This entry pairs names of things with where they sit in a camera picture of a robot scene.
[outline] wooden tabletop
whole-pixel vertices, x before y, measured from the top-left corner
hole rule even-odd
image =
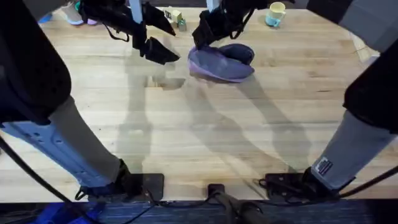
[[[187,32],[148,36],[178,52],[166,66],[140,58],[131,43],[111,39],[103,26],[71,26],[59,14],[43,30],[72,76],[82,117],[131,172],[165,175],[166,200],[201,200],[210,183],[244,199],[265,198],[254,179],[271,172],[303,171],[322,153],[338,127],[346,87],[365,69],[347,30],[306,10],[288,10],[279,29],[257,11],[237,41],[256,53],[253,76],[241,84],[204,80],[187,68],[192,31],[202,9],[181,8]],[[24,142],[6,136],[19,155],[67,197],[79,188],[65,170]],[[347,188],[396,165],[390,146]],[[0,202],[58,201],[4,153]],[[398,195],[392,177],[357,195]]]

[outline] purple cloth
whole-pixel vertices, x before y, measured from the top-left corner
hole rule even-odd
[[[226,45],[219,49],[205,46],[197,50],[194,47],[189,52],[188,64],[193,72],[240,83],[253,74],[254,69],[249,65],[253,58],[254,52],[241,44]]]

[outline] yellow mug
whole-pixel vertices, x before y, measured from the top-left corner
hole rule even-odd
[[[269,6],[266,16],[266,23],[269,26],[277,27],[286,15],[286,6],[281,2],[274,2]]]

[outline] cable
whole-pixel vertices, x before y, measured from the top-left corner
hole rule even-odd
[[[392,177],[393,175],[395,175],[397,173],[398,173],[398,166],[395,166],[395,167],[391,168],[390,170],[388,170],[387,172],[369,180],[368,182],[361,184],[360,186],[358,186],[346,193],[343,193],[341,195],[336,195],[334,197],[321,198],[321,199],[313,200],[313,201],[309,201],[309,202],[290,202],[290,203],[274,203],[274,202],[268,202],[268,201],[257,201],[257,202],[263,203],[265,205],[272,205],[272,206],[277,206],[277,207],[299,207],[299,206],[306,206],[306,205],[316,205],[316,204],[325,203],[325,202],[336,202],[340,199],[352,196],[358,192],[366,190],[366,189],[372,187],[373,185],[376,185],[376,184],[380,183],[381,181],[383,181],[389,177]]]
[[[20,219],[18,219],[18,220],[9,221],[9,222],[3,223],[3,224],[21,223],[22,221],[24,221],[24,223],[25,223],[25,221],[31,222],[31,221],[33,221],[35,218],[37,218],[37,216],[34,215],[34,216],[26,217],[26,218],[20,218]]]
[[[155,201],[154,197],[152,195],[152,193],[146,189],[144,189],[145,191],[145,195],[148,196],[149,201],[151,202],[151,204],[153,205],[158,205],[160,207],[164,207],[164,208],[196,208],[196,207],[200,207],[202,205],[205,205],[209,202],[210,199],[214,198],[216,195],[218,195],[217,192],[209,195],[206,200],[202,201],[202,202],[197,202],[197,203],[191,203],[189,205],[173,205],[172,203],[167,203],[167,202],[160,202],[160,201]]]
[[[77,208],[72,201],[70,201],[68,198],[66,198],[66,196],[64,196],[62,193],[60,193],[57,189],[53,188],[48,182],[46,182],[43,178],[41,178],[41,176],[39,176],[34,170],[32,170],[32,168],[30,168],[15,152],[14,150],[12,150],[12,148],[5,142],[5,140],[3,140],[3,138],[0,136],[0,148],[3,149],[4,152],[6,152],[8,154],[8,156],[22,169],[24,170],[28,175],[30,175],[36,182],[38,182],[41,186],[43,186],[44,188],[46,188],[49,192],[53,193],[56,197],[58,197],[59,199],[61,199],[62,201],[64,201],[67,205],[71,206],[71,208],[80,216],[82,216],[84,219],[86,219],[87,221],[89,221],[90,223],[95,223],[95,224],[102,224],[96,220],[93,220],[91,217],[89,217],[85,212],[82,212],[79,208]],[[398,166],[395,166],[394,168],[390,169],[389,171],[381,174],[378,177],[373,178],[372,180],[356,187],[353,190],[350,190],[349,192],[346,192],[344,194],[341,195],[337,195],[336,197],[328,197],[328,198],[321,198],[319,200],[314,200],[314,201],[309,201],[309,202],[291,202],[291,203],[274,203],[274,202],[268,202],[268,201],[257,201],[259,203],[263,203],[266,205],[272,205],[272,206],[276,206],[276,207],[299,207],[299,206],[306,206],[306,205],[315,205],[315,204],[319,204],[319,203],[324,203],[324,202],[335,202],[339,199],[342,198],[346,198],[349,196],[352,196],[360,191],[363,191],[365,189],[370,188],[371,186],[378,184],[379,182],[395,175],[396,173],[398,173]],[[123,224],[128,224],[133,222],[134,220],[138,219],[140,216],[142,216],[143,214],[145,214],[146,212],[148,212],[150,209],[154,208],[156,205],[157,206],[161,206],[161,207],[165,207],[165,208],[195,208],[195,207],[199,207],[202,206],[206,203],[208,203],[208,201],[210,199],[212,199],[213,197],[215,197],[215,194],[209,195],[209,197],[202,201],[202,202],[198,202],[198,203],[193,203],[190,205],[173,205],[167,202],[158,202],[155,201],[152,194],[148,191],[148,190],[144,190],[146,191],[146,195],[149,197],[150,202],[152,204],[151,207],[145,209],[143,212],[141,212],[140,214],[138,214],[136,217],[130,219],[127,222],[124,222]]]
[[[39,176],[32,168],[29,167],[25,163],[24,160],[22,160],[15,152],[12,150],[12,148],[5,142],[5,140],[0,136],[0,148],[3,149],[5,153],[23,170],[25,171],[31,178],[33,178],[37,183],[39,183],[42,187],[47,189],[49,192],[54,194],[57,198],[65,202],[67,205],[69,205],[74,212],[76,212],[79,216],[83,217],[85,220],[87,220],[90,223],[94,224],[102,224],[101,222],[98,222],[91,217],[89,217],[85,212],[81,211],[71,200],[69,200],[66,196],[64,196],[61,192],[59,192],[57,189],[52,187],[48,182],[46,182],[41,176]],[[124,222],[123,224],[128,224],[132,223],[134,220],[138,219],[140,216],[148,212],[150,209],[154,208],[155,205],[152,205],[151,207],[145,209],[143,212],[135,216],[134,218]]]

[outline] label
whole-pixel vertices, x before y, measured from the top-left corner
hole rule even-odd
[[[323,157],[319,163],[315,166],[315,170],[322,176],[324,176],[330,168],[333,167],[333,163],[330,162],[326,157]]]

